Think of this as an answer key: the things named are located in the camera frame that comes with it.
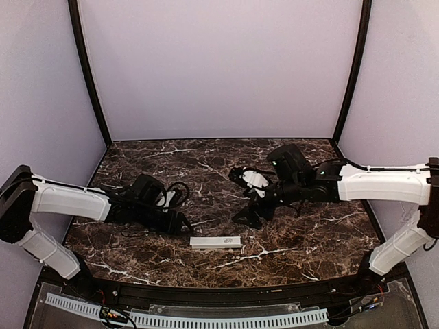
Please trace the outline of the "white remote control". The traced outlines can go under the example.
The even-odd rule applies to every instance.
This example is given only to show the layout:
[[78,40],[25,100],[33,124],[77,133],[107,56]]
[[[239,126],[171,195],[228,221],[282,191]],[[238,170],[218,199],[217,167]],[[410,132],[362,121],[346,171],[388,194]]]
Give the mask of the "white remote control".
[[239,249],[242,247],[240,236],[191,237],[192,249]]

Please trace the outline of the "white battery cover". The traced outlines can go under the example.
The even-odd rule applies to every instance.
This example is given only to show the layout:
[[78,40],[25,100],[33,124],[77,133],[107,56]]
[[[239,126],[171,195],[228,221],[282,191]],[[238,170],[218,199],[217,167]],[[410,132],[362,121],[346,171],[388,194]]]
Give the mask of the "white battery cover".
[[191,237],[191,246],[241,246],[240,236]]

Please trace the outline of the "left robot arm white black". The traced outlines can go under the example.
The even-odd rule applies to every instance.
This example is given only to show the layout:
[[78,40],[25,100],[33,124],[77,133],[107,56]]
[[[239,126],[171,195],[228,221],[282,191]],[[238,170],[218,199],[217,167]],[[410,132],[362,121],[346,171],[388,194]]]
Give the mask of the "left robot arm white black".
[[39,262],[68,281],[90,280],[92,275],[80,256],[32,224],[33,213],[84,217],[97,222],[138,223],[148,230],[178,235],[192,230],[177,211],[189,196],[189,187],[176,182],[169,187],[141,174],[134,183],[105,191],[100,188],[54,182],[21,165],[1,187],[1,240],[17,244]]

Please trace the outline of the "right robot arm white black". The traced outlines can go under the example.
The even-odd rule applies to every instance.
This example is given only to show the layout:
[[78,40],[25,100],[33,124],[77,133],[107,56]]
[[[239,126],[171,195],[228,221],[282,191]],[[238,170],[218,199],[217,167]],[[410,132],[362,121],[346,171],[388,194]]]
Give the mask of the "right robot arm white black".
[[370,289],[392,268],[428,242],[438,240],[438,158],[408,167],[361,166],[347,158],[312,165],[295,144],[281,146],[267,156],[269,171],[234,167],[229,179],[244,188],[250,201],[234,217],[235,223],[261,228],[280,206],[294,202],[385,200],[416,205],[410,219],[385,243],[369,251],[352,283]]

